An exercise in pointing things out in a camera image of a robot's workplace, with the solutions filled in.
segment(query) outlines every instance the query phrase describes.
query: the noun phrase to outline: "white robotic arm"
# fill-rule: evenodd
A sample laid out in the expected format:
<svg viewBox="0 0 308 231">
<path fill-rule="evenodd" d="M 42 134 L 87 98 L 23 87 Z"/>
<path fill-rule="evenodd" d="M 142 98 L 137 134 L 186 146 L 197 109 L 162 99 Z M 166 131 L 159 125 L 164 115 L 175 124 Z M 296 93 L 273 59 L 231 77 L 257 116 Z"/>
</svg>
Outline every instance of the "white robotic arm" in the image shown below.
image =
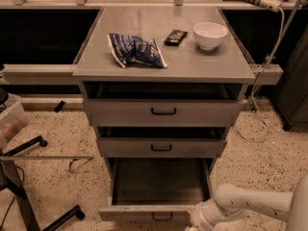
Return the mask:
<svg viewBox="0 0 308 231">
<path fill-rule="evenodd" d="M 220 185 L 214 198 L 191 210 L 187 231 L 211 231 L 220 222 L 244 218 L 248 210 L 287 222 L 287 231 L 308 231 L 308 175 L 295 192 L 260 192 Z"/>
</svg>

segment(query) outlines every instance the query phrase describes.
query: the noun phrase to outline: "gray cabinet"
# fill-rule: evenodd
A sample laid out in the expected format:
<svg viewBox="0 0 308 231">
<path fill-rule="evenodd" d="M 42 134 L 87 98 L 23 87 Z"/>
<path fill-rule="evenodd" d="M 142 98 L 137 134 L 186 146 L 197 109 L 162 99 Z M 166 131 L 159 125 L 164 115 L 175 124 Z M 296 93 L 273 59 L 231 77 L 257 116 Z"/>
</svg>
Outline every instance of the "gray cabinet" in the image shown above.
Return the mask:
<svg viewBox="0 0 308 231">
<path fill-rule="evenodd" d="M 195 45 L 193 25 L 206 20 L 224 23 L 216 8 L 104 9 L 74 71 L 111 175 L 103 220 L 185 220 L 187 206 L 211 197 L 209 174 L 254 74 L 230 34 L 213 52 Z M 163 44 L 174 25 L 189 32 L 179 47 Z M 123 69 L 110 32 L 155 39 L 168 67 Z"/>
<path fill-rule="evenodd" d="M 284 129 L 308 123 L 308 26 L 287 62 L 273 99 L 285 118 Z"/>
</svg>

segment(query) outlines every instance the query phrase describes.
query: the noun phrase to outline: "drawer handle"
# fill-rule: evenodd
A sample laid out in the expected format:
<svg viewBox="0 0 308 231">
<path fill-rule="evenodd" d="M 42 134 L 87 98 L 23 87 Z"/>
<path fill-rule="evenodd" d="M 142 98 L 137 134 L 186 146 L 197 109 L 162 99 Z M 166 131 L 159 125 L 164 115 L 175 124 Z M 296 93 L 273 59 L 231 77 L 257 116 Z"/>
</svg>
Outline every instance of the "drawer handle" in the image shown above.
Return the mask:
<svg viewBox="0 0 308 231">
<path fill-rule="evenodd" d="M 151 108 L 151 113 L 154 116 L 174 116 L 176 114 L 176 108 L 173 108 L 172 112 L 155 112 L 154 108 Z"/>
<path fill-rule="evenodd" d="M 172 144 L 169 145 L 169 147 L 165 146 L 154 146 L 151 144 L 151 150 L 152 151 L 170 151 L 172 149 Z"/>
<path fill-rule="evenodd" d="M 155 220 L 155 221 L 170 221 L 170 220 L 173 219 L 173 213 L 170 212 L 170 217 L 167 217 L 167 218 L 156 218 L 156 217 L 155 217 L 155 213 L 153 212 L 153 213 L 152 213 L 152 218 L 153 218 L 153 220 Z"/>
</svg>

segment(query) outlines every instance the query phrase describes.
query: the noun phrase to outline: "terrazzo floor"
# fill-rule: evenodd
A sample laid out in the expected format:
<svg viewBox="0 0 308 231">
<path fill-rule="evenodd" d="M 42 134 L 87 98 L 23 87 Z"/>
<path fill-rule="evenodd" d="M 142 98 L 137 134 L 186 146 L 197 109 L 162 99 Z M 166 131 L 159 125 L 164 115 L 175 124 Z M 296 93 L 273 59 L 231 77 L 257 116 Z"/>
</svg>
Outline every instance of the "terrazzo floor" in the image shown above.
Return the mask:
<svg viewBox="0 0 308 231">
<path fill-rule="evenodd" d="M 211 174 L 213 190 L 221 183 L 260 191 L 291 192 L 298 180 L 308 173 L 308 128 L 282 129 L 283 121 L 267 98 L 258 99 L 265 123 L 258 114 L 244 108 L 236 127 L 230 130 L 228 144 Z M 10 140 L 3 152 L 42 135 L 48 146 L 34 145 L 21 155 L 31 156 L 93 156 L 93 160 L 75 162 L 69 171 L 68 160 L 15 161 L 25 173 L 24 188 L 31 200 L 41 229 L 67 210 L 80 205 L 86 218 L 73 218 L 59 230 L 63 231 L 184 231 L 186 224 L 168 222 L 106 222 L 97 213 L 107 206 L 110 177 L 98 153 L 95 135 L 82 109 L 66 106 L 58 113 L 50 107 L 37 110 L 25 107 L 29 124 Z M 0 192 L 0 221 L 13 198 L 8 190 Z M 285 223 L 252 213 L 248 218 L 216 226 L 215 231 L 282 231 Z M 12 205 L 2 231 L 25 230 L 18 205 Z"/>
</svg>

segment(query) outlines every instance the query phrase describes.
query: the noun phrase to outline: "metal rod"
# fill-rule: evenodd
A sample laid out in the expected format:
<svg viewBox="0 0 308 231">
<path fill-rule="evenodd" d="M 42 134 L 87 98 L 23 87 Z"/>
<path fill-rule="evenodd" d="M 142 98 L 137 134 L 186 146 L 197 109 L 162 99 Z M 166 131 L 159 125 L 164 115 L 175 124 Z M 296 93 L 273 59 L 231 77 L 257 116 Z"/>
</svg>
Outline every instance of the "metal rod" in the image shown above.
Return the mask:
<svg viewBox="0 0 308 231">
<path fill-rule="evenodd" d="M 25 157 L 6 157 L 0 156 L 0 161 L 15 161 L 15 160 L 91 160 L 90 156 L 25 156 Z"/>
</svg>

